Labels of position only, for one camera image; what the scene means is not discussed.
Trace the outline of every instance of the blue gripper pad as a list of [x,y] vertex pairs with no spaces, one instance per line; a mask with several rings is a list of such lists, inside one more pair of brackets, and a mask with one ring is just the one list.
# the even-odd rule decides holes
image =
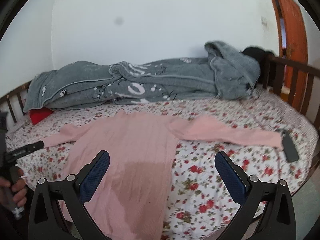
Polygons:
[[216,154],[214,164],[233,201],[243,205],[246,201],[246,190],[239,176],[221,153]]
[[110,155],[104,151],[99,160],[88,172],[81,185],[79,186],[79,201],[84,204],[89,202],[100,184],[104,174],[110,165]]

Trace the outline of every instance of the orange door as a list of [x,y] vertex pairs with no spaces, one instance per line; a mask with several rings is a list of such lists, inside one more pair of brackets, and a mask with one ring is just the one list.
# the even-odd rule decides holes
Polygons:
[[[282,17],[284,19],[287,43],[287,59],[308,63],[308,46],[306,29],[300,7],[293,0],[279,0]],[[287,66],[284,85],[291,87],[292,67]],[[296,94],[292,106],[300,110],[305,91],[307,74],[299,72]]]

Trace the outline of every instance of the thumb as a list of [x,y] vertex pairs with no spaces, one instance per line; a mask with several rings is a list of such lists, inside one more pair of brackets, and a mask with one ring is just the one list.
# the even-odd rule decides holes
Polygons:
[[0,177],[0,187],[10,187],[10,182],[3,177]]

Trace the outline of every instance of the pink sweater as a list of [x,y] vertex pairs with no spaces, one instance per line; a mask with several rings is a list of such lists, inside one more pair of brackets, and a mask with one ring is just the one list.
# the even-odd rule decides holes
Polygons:
[[[110,167],[85,207],[101,231],[114,240],[158,240],[178,139],[282,149],[279,133],[232,129],[211,116],[189,122],[173,116],[124,111],[81,127],[64,125],[60,133],[43,142],[45,147],[51,147],[76,141],[62,178],[77,174],[100,150],[108,151]],[[61,208],[71,221],[64,203]]]

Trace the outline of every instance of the mattress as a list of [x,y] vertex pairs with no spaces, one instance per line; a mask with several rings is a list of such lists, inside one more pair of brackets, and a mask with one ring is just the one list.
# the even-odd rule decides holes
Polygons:
[[[287,163],[284,152],[272,147],[179,141],[172,162],[172,183],[161,239],[204,239],[232,220],[239,204],[232,201],[214,167],[217,152],[225,151],[248,175],[256,175],[261,181],[276,183],[279,179],[286,180],[290,192],[294,193],[307,177],[318,139],[314,127],[291,106],[265,90],[255,90],[247,100],[207,98],[129,106],[105,104],[89,109],[56,111],[35,126],[25,117],[8,132],[7,145],[10,150],[15,149],[57,133],[64,124],[84,125],[113,116],[120,109],[127,113],[169,114],[188,120],[209,114],[235,129],[275,131],[283,128],[289,131],[299,152],[298,161]],[[65,143],[45,148],[18,160],[27,185],[34,190],[39,178],[45,177],[49,181],[64,179],[61,171],[72,145]],[[262,213],[264,205],[260,203],[256,216]]]

